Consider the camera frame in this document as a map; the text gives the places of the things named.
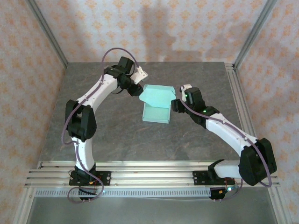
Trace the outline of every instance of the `wall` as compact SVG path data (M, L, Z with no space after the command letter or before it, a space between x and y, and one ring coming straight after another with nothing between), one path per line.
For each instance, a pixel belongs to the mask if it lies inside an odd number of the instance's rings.
M37 3L69 62L100 61L109 48L124 47L139 61L233 63L266 0Z
M0 222L8 224L37 165L64 68L24 0L1 0L0 14Z
M299 223L299 5L279 0L239 69L259 137L268 138Z

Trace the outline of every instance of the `patterned wallpaper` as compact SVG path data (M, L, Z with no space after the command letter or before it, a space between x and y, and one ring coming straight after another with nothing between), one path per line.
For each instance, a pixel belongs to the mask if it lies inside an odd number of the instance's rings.
M0 223L37 165L64 68L25 0L0 1Z
M279 0L239 69L259 137L268 138L299 223L299 4Z
M124 47L139 61L233 63L266 0L37 0L69 62ZM108 55L118 61L121 53Z

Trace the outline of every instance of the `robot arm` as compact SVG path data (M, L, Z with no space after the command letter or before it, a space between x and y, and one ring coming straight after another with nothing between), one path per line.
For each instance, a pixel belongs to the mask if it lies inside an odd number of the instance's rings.
M95 161L92 155L92 137L96 131L96 121L94 113L98 109L103 100L116 88L121 87L126 89L131 96L139 96L143 92L140 82L144 80L148 74L137 67L137 72L129 75L132 68L133 61L128 58L121 57L117 65L107 67L104 70L104 78L101 87L89 98L89 96L99 86L99 80L85 95L78 98L77 101L69 100L65 109L65 120L70 113L79 104L79 102L87 99L72 116L67 130L72 140L78 142L78 154L81 159L82 165L91 173L95 173ZM92 182L92 178L88 176L80 162L77 160L75 172L78 179L85 180L88 178Z
M218 135L240 156L240 160L219 160L210 165L208 175L212 182L225 177L241 178L254 186L266 178L265 167L251 143L260 150L269 172L272 174L277 170L271 143L267 139L258 140L245 133L225 119L217 109L206 106L198 88L184 85L180 88L180 92L182 100L175 99L171 102L173 111L187 113L195 123ZM201 116L188 110L187 107Z

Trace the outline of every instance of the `marble surface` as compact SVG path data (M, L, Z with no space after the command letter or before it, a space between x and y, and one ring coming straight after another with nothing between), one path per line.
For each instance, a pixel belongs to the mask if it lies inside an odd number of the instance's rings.
M141 63L149 78L143 84L199 87L206 105L217 108L241 127L224 63ZM65 104L84 95L100 77L99 63L70 63L50 123L41 161L75 161L73 146L62 146ZM237 159L236 152L215 134L195 124L186 114L171 112L169 124L142 121L143 102L126 91L110 94L96 111L93 137L96 161L159 161Z

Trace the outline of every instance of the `light blue box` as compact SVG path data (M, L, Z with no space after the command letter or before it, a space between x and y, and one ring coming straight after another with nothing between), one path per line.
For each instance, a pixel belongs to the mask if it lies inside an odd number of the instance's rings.
M169 124L171 101L176 99L172 86L145 85L139 99L144 102L143 121Z

